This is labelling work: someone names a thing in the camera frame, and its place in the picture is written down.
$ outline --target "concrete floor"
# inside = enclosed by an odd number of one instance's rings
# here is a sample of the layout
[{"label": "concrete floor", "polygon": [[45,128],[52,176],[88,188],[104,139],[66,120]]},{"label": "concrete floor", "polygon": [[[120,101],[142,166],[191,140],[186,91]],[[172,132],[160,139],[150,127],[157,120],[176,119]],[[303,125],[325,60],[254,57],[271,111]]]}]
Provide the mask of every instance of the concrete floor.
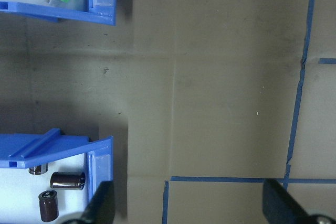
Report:
[{"label": "concrete floor", "polygon": [[[117,26],[0,14],[0,132],[115,139],[118,223],[171,176],[285,173],[308,0],[118,0]],[[316,0],[293,178],[335,178],[336,0]],[[261,184],[170,182],[169,224],[266,223]],[[336,185],[289,185],[336,217]]]}]

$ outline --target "blue tape line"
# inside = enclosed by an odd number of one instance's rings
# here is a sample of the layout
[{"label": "blue tape line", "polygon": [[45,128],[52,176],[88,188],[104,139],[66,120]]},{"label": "blue tape line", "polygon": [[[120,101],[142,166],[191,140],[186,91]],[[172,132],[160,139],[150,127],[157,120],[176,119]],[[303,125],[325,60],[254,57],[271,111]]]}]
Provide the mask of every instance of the blue tape line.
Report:
[{"label": "blue tape line", "polygon": [[168,220],[168,198],[169,198],[169,182],[164,182],[163,206],[162,206],[162,224],[167,224]]},{"label": "blue tape line", "polygon": [[306,32],[306,38],[304,39],[305,46],[303,47],[303,55],[302,55],[303,67],[305,66],[307,60],[308,48],[310,43],[311,26],[313,23],[313,12],[314,12],[314,0],[309,0],[308,13],[307,13],[307,32]]},{"label": "blue tape line", "polygon": [[[217,183],[263,183],[265,178],[238,178],[238,177],[180,177],[173,176],[171,181],[176,182],[217,182]],[[336,184],[336,179],[321,178],[276,178],[280,183],[288,184]]]},{"label": "blue tape line", "polygon": [[295,98],[293,120],[292,120],[292,126],[291,126],[291,131],[290,131],[287,160],[286,160],[286,172],[285,172],[284,182],[283,182],[284,184],[283,186],[286,189],[288,187],[287,180],[289,179],[290,168],[291,168],[290,161],[293,157],[296,130],[298,127],[299,112],[300,112],[300,105],[301,105],[301,98],[302,98],[302,87],[304,84],[304,75],[306,73],[305,65],[307,61],[308,48],[310,44],[310,34],[311,34],[311,26],[312,26],[312,21],[313,21],[313,12],[314,12],[314,0],[309,0],[308,13],[307,13],[307,31],[306,31],[306,37],[304,39],[305,45],[303,47],[303,54],[302,54],[302,59],[301,59],[300,80],[298,83],[298,88],[297,88],[297,93],[296,93],[296,98]]},{"label": "blue tape line", "polygon": [[336,59],[334,59],[334,58],[320,58],[319,64],[336,64]]},{"label": "blue tape line", "polygon": [[188,182],[236,182],[236,183],[262,183],[264,178],[233,178],[233,177],[171,177],[171,181]]}]

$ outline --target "blue storage bin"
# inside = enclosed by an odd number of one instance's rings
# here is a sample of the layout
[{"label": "blue storage bin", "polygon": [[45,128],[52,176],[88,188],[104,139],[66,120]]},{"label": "blue storage bin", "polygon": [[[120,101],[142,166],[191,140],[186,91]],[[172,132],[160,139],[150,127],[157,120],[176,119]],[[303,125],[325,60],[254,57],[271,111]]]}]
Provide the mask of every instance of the blue storage bin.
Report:
[{"label": "blue storage bin", "polygon": [[[24,215],[24,219],[19,217],[19,223],[32,223],[33,219],[37,219],[39,217],[39,207],[38,207],[38,194],[34,192],[32,194],[31,189],[39,191],[40,193],[44,190],[50,189],[49,184],[45,183],[45,180],[50,179],[52,175],[52,171],[50,171],[50,164],[54,164],[56,166],[57,162],[62,163],[62,172],[67,171],[67,166],[71,166],[69,162],[77,162],[75,157],[83,156],[84,170],[86,173],[86,185],[81,195],[81,204],[83,207],[87,205],[87,203],[93,197],[96,189],[98,188],[100,182],[102,181],[111,181],[113,180],[113,137],[108,137],[104,140],[99,140],[95,142],[89,142],[88,137],[86,136],[65,136],[60,134],[60,129],[51,129],[44,135],[35,135],[35,134],[0,134],[0,174],[2,175],[2,182],[5,185],[5,188],[10,188],[15,191],[15,188],[19,187],[21,192],[26,192],[27,194],[31,194],[33,198],[30,202],[25,202],[27,205],[31,205],[32,210],[22,209],[20,207],[20,202],[18,201],[18,197],[15,196],[11,198],[12,193],[8,194],[4,192],[3,194],[8,195],[6,199],[2,198],[1,200],[5,200],[5,205],[8,206],[8,209],[11,212],[3,213],[4,209],[0,210],[0,223],[11,223],[18,224],[15,221],[15,217],[18,212]],[[49,163],[49,171],[42,175],[31,175],[28,173],[27,168],[39,166],[42,164]],[[18,169],[25,169],[21,173],[28,179],[16,179],[17,183],[13,183],[12,185],[8,185],[9,181],[13,181],[13,176],[18,174]],[[44,179],[42,186],[39,182],[39,179]],[[61,201],[66,201],[64,194],[61,194],[63,199]],[[64,206],[71,206],[73,203],[64,202]],[[33,216],[25,216],[24,211],[27,211],[26,214],[29,215],[31,213]],[[10,220],[5,220],[3,215],[13,216]],[[64,219],[61,218],[61,215],[58,219],[51,223],[62,223]]]},{"label": "blue storage bin", "polygon": [[59,18],[115,25],[116,0],[83,0],[81,10],[0,0],[0,11],[57,22]]}]

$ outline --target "blue plastic bin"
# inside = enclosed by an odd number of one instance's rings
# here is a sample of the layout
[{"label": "blue plastic bin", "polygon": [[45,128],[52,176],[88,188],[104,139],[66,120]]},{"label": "blue plastic bin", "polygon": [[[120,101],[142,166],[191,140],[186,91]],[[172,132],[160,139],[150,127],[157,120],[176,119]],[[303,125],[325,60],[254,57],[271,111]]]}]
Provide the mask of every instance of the blue plastic bin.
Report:
[{"label": "blue plastic bin", "polygon": [[[0,168],[7,169],[27,169],[85,154],[88,201],[93,197],[100,182],[113,180],[112,136],[89,142],[86,136],[65,136],[60,134],[60,129],[51,129],[44,135],[0,134],[0,145]],[[13,186],[24,186],[24,182]]]},{"label": "blue plastic bin", "polygon": [[59,18],[115,25],[116,0],[87,0],[86,11],[20,2],[0,2],[0,11],[57,22]]}]

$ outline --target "black capacitor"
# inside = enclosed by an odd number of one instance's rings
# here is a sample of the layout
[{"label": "black capacitor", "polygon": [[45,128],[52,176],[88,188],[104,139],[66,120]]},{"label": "black capacitor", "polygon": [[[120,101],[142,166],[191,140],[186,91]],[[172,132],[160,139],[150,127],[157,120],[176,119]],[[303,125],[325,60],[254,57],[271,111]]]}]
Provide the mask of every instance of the black capacitor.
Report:
[{"label": "black capacitor", "polygon": [[41,220],[50,222],[58,217],[57,192],[54,190],[44,191],[38,196],[40,204]]},{"label": "black capacitor", "polygon": [[55,172],[50,178],[51,188],[83,190],[84,185],[85,173]]},{"label": "black capacitor", "polygon": [[29,168],[29,173],[33,175],[41,175],[48,171],[48,163]]}]

